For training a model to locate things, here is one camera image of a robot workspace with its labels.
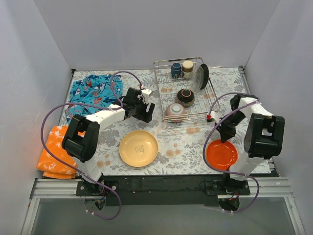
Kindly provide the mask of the beige bear plate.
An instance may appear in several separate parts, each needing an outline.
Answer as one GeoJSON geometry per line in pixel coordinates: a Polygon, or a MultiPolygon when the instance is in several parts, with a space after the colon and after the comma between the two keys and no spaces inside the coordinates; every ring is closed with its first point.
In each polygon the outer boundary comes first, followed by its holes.
{"type": "Polygon", "coordinates": [[[147,131],[133,131],[121,141],[119,154],[127,165],[144,167],[155,160],[158,154],[158,143],[156,138],[147,131]]]}

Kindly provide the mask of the floral patterned bowl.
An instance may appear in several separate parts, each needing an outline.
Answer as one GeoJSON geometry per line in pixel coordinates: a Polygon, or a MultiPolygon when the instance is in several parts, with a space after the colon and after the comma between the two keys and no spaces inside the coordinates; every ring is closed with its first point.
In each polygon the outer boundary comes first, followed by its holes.
{"type": "Polygon", "coordinates": [[[185,107],[179,103],[172,103],[165,110],[164,121],[180,123],[186,120],[186,114],[185,107]]]}

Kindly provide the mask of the orange plate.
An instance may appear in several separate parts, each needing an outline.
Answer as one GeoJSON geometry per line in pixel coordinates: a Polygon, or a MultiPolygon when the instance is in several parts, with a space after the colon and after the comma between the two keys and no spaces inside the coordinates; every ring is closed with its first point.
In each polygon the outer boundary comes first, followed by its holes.
{"type": "Polygon", "coordinates": [[[206,149],[206,159],[213,168],[227,170],[236,163],[238,152],[231,142],[214,140],[206,149]]]}

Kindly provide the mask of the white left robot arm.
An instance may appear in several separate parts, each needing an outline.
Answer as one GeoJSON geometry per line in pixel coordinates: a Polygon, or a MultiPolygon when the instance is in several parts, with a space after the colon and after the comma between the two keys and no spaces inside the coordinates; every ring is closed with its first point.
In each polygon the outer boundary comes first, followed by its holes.
{"type": "Polygon", "coordinates": [[[100,181],[103,174],[94,158],[99,133],[130,117],[150,122],[155,108],[155,104],[149,101],[151,93],[149,89],[129,88],[124,97],[117,99],[109,107],[91,115],[75,115],[72,118],[62,148],[75,158],[79,173],[88,182],[87,190],[92,195],[98,196],[104,190],[104,184],[100,181]]]}

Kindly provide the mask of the brown rimmed cream bowl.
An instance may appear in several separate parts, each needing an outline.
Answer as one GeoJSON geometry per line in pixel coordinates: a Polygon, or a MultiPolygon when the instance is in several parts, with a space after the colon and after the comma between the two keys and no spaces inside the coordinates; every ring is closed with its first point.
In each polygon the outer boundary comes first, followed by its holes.
{"type": "Polygon", "coordinates": [[[181,89],[177,92],[175,102],[188,108],[194,104],[195,95],[190,89],[181,89]]]}

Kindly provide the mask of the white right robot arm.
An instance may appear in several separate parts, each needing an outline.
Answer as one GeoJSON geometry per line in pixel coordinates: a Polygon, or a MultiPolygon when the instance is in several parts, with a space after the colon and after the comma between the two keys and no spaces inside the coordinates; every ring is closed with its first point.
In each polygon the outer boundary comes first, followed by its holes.
{"type": "Polygon", "coordinates": [[[245,118],[248,127],[244,138],[244,153],[235,164],[227,168],[221,182],[222,191],[234,194],[246,185],[248,175],[264,160],[278,156],[282,150],[285,119],[268,112],[258,101],[258,97],[249,94],[236,94],[230,100],[233,113],[224,117],[217,128],[224,143],[236,135],[236,126],[245,118]]]}

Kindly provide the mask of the dark blue mug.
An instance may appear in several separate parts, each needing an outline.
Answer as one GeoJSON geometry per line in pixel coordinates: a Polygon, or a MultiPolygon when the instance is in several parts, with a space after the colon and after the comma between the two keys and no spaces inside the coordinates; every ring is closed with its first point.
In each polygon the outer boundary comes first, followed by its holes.
{"type": "Polygon", "coordinates": [[[171,77],[174,79],[179,79],[184,77],[184,72],[182,71],[182,66],[180,63],[173,63],[171,65],[171,77]]]}

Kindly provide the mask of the clear ribbed glass plate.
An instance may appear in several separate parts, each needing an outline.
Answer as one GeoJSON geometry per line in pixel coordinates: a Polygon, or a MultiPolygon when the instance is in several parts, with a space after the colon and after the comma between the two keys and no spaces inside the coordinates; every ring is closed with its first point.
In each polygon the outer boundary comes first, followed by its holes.
{"type": "Polygon", "coordinates": [[[204,70],[202,66],[198,66],[196,70],[196,81],[198,84],[198,89],[200,90],[204,80],[204,70]]]}

